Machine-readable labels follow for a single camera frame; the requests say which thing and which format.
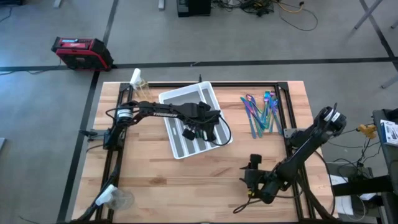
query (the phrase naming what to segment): black metal frame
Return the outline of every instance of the black metal frame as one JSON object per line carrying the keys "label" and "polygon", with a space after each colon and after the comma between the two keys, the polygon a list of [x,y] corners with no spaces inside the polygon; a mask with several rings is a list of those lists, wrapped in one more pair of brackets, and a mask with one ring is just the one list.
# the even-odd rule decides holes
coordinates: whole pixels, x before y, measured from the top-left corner
{"label": "black metal frame", "polygon": [[[170,88],[170,87],[181,88],[181,87],[184,87],[187,85],[192,85],[195,83],[196,82],[162,82],[162,83],[159,82],[159,83],[149,83],[149,85],[151,88]],[[295,117],[294,117],[292,101],[291,101],[290,93],[289,93],[289,86],[288,86],[287,82],[212,82],[211,84],[213,87],[231,87],[231,86],[235,86],[235,87],[245,87],[245,86],[273,87],[275,90],[275,95],[276,95],[278,101],[280,102],[278,109],[279,109],[279,116],[280,116],[280,120],[281,120],[281,126],[282,126],[282,129],[285,129],[285,128],[287,128],[287,125],[286,125],[284,109],[282,106],[282,95],[281,95],[281,90],[282,90],[285,94],[285,99],[287,102],[287,111],[289,113],[291,128],[297,128],[297,125],[295,122]],[[128,98],[131,99],[132,90],[131,90],[131,88],[128,88],[128,85],[129,85],[128,83],[121,83],[121,86],[119,87],[119,96],[118,96],[117,105],[119,105],[122,102],[123,94],[127,89],[129,90]],[[285,135],[282,135],[282,136],[284,137],[286,155],[291,156],[292,150],[291,150],[291,148],[287,147],[287,139],[286,139]],[[106,155],[106,161],[105,161],[105,166],[104,166],[104,171],[103,171],[103,180],[102,180],[101,188],[102,188],[103,184],[106,182],[106,179],[109,177],[113,152],[114,151],[108,151],[108,153]],[[118,151],[118,156],[117,156],[117,161],[116,161],[118,164],[120,164],[120,167],[121,167],[122,159],[123,159],[123,149]],[[307,178],[307,172],[305,170],[305,167],[301,168],[299,170],[299,172],[301,173],[301,175],[303,177],[305,177],[304,178],[305,184],[308,185],[308,178]],[[120,176],[120,172],[118,172],[118,175],[116,177],[116,180],[114,183],[115,186],[118,185],[119,176]],[[296,182],[294,184],[292,184],[292,190],[293,190],[294,196],[297,196],[299,194],[299,188],[298,188],[298,185]],[[296,212],[297,212],[297,218],[299,221],[302,221],[302,220],[314,220],[315,221],[315,220],[317,220],[316,216],[315,216],[314,207],[312,206],[312,204],[310,203],[310,201],[307,198],[306,198],[306,202],[307,202],[307,207],[308,207],[308,212],[309,212],[309,217],[310,217],[309,219],[304,218],[300,197],[295,197],[294,200],[295,200],[295,208],[296,208]],[[100,207],[96,212],[95,220],[100,220],[102,217],[102,214],[103,214],[103,208]],[[107,220],[110,220],[110,222],[112,222],[113,215],[114,215],[114,211],[109,209],[108,214],[107,214]]]}

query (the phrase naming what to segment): white paper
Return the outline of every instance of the white paper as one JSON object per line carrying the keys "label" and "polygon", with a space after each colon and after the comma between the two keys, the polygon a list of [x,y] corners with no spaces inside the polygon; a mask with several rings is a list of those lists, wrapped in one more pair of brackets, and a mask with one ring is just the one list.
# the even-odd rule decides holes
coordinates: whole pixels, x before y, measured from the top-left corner
{"label": "white paper", "polygon": [[[344,184],[347,183],[348,178],[346,177],[339,177],[336,175],[330,175],[331,184]],[[336,197],[336,209],[338,213],[347,214],[347,215],[354,215],[353,204],[351,203],[351,196],[340,196]]]}

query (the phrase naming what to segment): wooden table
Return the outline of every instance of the wooden table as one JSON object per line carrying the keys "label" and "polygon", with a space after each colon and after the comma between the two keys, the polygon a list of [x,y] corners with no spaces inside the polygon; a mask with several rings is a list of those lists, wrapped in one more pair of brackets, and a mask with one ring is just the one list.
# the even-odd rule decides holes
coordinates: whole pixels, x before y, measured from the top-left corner
{"label": "wooden table", "polygon": [[[303,82],[288,82],[298,128],[313,123]],[[176,160],[162,118],[145,118],[127,132],[119,188],[131,191],[134,205],[114,214],[115,223],[122,222],[295,222],[293,199],[276,198],[270,205],[256,203],[239,214],[232,211],[248,200],[240,167],[246,166],[252,153],[262,155],[260,169],[271,170],[286,157],[283,137],[265,133],[253,139],[244,105],[239,99],[250,93],[262,102],[268,87],[214,87],[216,97],[231,127],[234,141],[212,151]],[[106,129],[112,121],[105,111],[114,108],[119,83],[104,83],[95,117],[94,128]],[[170,88],[153,88],[157,95]],[[90,146],[101,144],[95,141]],[[79,217],[100,190],[106,151],[97,148],[86,155],[73,218]],[[305,163],[311,190],[327,210],[333,196],[325,165],[316,155]],[[279,195],[292,195],[291,189]],[[308,217],[304,195],[302,207]]]}

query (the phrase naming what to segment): white plastic tray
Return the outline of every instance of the white plastic tray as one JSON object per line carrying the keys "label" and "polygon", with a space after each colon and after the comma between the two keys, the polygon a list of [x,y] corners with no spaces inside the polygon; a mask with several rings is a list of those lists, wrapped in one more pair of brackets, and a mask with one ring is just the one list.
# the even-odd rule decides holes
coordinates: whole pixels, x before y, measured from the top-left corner
{"label": "white plastic tray", "polygon": [[[210,105],[211,110],[220,110],[210,82],[201,82],[159,94],[159,102],[165,104],[181,105],[183,103],[199,103],[200,101]],[[202,139],[195,138],[191,141],[183,137],[182,132],[186,127],[179,119],[164,118],[164,121],[167,133],[169,134],[173,155],[176,159],[193,156],[219,147]],[[222,120],[215,126],[214,134],[217,138],[216,143],[218,144],[223,144],[228,140],[229,131]]]}

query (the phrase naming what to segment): gray floor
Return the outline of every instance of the gray floor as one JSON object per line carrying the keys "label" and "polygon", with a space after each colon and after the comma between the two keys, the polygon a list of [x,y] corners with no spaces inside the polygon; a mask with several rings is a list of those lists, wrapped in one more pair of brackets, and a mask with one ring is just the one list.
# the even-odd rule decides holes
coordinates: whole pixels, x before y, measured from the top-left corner
{"label": "gray floor", "polygon": [[[104,35],[112,1],[66,0],[60,9],[52,9],[52,3],[28,1],[0,23],[0,42],[7,43],[0,47],[0,67],[56,65],[58,58],[50,51],[56,36],[101,39]],[[398,30],[389,28],[398,19],[396,6],[397,1],[384,0],[374,17],[398,54]],[[319,19],[313,32],[288,26],[277,11],[257,18],[215,9],[210,17],[179,19],[172,0],[164,12],[158,11],[156,0],[120,0],[108,48],[116,63],[387,57],[369,21],[352,31],[364,13],[359,1],[308,0],[305,7]],[[0,18],[6,14],[0,8]],[[307,28],[313,22],[305,14],[284,16]],[[128,81],[132,71],[101,73],[88,127],[102,83]],[[390,62],[142,69],[150,81],[197,80],[198,74],[204,80],[303,80],[312,113],[338,102],[348,117],[347,129],[369,123],[372,110],[397,107],[398,84],[379,88],[396,73]],[[1,224],[26,223],[18,215],[39,223],[56,220],[92,76],[69,70],[0,76],[0,137],[8,139],[0,152]],[[363,141],[357,133],[333,140],[347,146],[361,146]],[[360,156],[360,149],[330,144],[322,149],[327,161]],[[372,147],[368,154],[376,151]],[[366,165],[375,175],[387,173],[381,154]]]}

